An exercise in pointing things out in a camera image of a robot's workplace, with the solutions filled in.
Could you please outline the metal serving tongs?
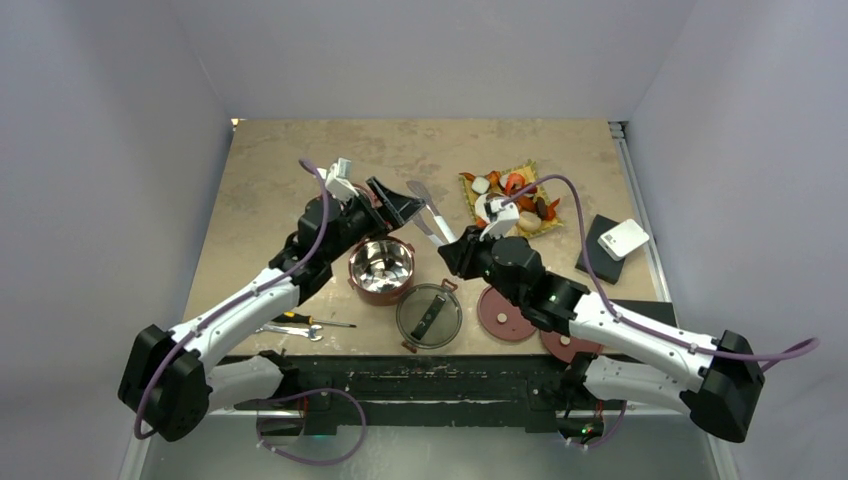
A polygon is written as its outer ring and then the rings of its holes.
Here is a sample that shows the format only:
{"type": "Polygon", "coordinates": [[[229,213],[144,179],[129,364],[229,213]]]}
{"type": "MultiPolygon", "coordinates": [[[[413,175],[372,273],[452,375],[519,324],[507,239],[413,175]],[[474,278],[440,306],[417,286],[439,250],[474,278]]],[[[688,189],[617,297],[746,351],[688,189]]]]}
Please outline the metal serving tongs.
{"type": "Polygon", "coordinates": [[[406,185],[415,196],[420,197],[425,201],[426,207],[437,224],[440,232],[444,236],[446,243],[450,244],[456,242],[458,240],[457,235],[439,211],[428,188],[418,180],[408,180],[406,185]]]}

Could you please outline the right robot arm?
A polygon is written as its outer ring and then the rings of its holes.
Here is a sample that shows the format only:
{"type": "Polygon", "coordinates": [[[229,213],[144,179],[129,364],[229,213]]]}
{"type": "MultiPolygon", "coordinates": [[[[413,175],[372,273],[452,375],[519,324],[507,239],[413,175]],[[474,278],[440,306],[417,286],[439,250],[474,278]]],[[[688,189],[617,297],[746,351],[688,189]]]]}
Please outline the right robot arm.
{"type": "Polygon", "coordinates": [[[597,343],[633,359],[578,363],[561,392],[576,407],[594,399],[647,403],[689,416],[701,430],[742,443],[765,383],[748,339],[727,330],[697,334],[636,314],[545,268],[522,237],[484,237],[477,226],[438,247],[450,273],[481,278],[539,330],[597,343]]]}

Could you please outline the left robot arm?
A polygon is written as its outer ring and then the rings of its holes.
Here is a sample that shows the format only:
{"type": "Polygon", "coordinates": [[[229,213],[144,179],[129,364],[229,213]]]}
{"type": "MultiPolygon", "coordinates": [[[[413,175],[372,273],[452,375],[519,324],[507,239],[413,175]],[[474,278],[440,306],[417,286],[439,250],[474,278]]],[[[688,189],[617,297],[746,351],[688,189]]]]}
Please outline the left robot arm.
{"type": "Polygon", "coordinates": [[[352,247],[402,228],[425,205],[376,178],[369,194],[340,200],[323,189],[305,205],[283,248],[246,286],[212,310],[168,330],[155,324],[135,337],[119,399],[135,414],[133,434],[176,441],[223,396],[211,383],[219,362],[260,327],[302,305],[332,277],[332,264],[352,247]]]}

